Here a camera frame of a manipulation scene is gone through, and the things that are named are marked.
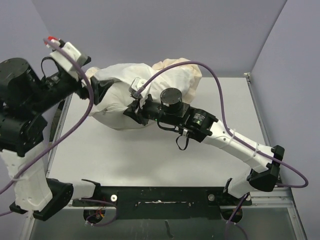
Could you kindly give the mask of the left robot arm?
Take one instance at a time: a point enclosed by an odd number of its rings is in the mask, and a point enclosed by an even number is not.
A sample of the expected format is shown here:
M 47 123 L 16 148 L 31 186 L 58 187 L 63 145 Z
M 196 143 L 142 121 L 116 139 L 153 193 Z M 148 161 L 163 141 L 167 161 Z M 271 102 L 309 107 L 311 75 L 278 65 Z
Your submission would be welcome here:
M 12 213 L 31 212 L 46 221 L 70 201 L 95 206 L 104 203 L 101 185 L 87 179 L 61 182 L 48 178 L 42 157 L 49 149 L 44 144 L 44 112 L 71 94 L 98 104 L 112 86 L 111 80 L 90 79 L 85 88 L 56 63 L 57 72 L 39 78 L 27 60 L 10 58 L 0 64 L 0 155 L 14 187 Z

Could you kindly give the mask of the grey pillowcase with cream ruffle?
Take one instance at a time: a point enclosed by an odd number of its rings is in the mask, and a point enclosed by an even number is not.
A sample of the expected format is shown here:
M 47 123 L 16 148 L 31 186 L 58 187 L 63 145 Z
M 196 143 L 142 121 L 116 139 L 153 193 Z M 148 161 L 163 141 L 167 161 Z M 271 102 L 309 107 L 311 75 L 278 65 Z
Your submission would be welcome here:
M 130 87 L 135 79 L 145 83 L 162 69 L 177 63 L 185 62 L 185 58 L 170 59 L 149 66 L 145 63 L 118 63 L 106 68 L 91 67 L 86 71 L 88 78 L 98 81 L 113 81 L 101 102 L 92 107 L 90 117 L 101 124 L 115 130 L 140 129 L 138 124 L 124 112 L 134 101 Z M 196 97 L 196 90 L 202 79 L 200 68 L 195 64 L 177 66 L 167 70 L 153 80 L 142 95 L 151 94 L 153 101 L 160 102 L 160 94 L 167 88 L 179 89 L 183 102 L 190 104 Z

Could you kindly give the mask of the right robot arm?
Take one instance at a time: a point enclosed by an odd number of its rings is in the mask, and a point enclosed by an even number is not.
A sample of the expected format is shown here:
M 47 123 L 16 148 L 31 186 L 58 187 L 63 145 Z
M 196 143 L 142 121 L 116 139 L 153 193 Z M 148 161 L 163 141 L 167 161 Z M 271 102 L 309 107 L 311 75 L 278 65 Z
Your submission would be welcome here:
M 183 102 L 177 88 L 167 88 L 156 102 L 149 94 L 135 99 L 123 113 L 138 124 L 146 126 L 155 121 L 165 131 L 178 133 L 199 143 L 219 148 L 247 164 L 250 169 L 227 180 L 223 200 L 235 204 L 248 192 L 272 192 L 277 184 L 284 148 L 259 144 L 249 138 L 227 131 L 223 122 L 209 112 Z

